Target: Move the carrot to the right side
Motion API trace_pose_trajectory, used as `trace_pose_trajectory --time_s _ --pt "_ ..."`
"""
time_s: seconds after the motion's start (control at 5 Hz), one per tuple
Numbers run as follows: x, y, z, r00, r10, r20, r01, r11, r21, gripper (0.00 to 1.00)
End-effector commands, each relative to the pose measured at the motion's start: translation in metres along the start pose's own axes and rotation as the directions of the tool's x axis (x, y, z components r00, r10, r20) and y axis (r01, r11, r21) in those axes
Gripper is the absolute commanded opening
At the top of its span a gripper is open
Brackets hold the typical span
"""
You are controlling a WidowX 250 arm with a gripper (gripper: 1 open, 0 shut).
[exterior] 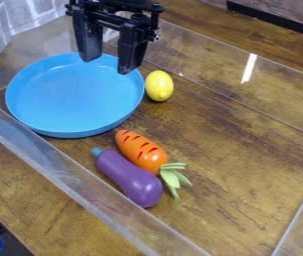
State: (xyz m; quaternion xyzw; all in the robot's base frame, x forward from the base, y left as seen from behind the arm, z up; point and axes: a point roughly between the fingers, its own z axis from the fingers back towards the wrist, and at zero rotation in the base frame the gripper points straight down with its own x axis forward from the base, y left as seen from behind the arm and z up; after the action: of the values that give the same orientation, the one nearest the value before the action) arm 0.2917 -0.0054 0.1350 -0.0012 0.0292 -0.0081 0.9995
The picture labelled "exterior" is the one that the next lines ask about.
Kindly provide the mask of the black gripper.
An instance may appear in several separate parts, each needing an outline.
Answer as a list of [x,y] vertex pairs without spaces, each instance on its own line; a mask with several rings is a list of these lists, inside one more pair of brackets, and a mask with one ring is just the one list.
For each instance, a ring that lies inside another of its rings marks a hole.
[[148,41],[160,38],[163,6],[152,0],[69,0],[65,9],[83,61],[101,56],[103,25],[119,31],[117,72],[128,74],[141,65]]

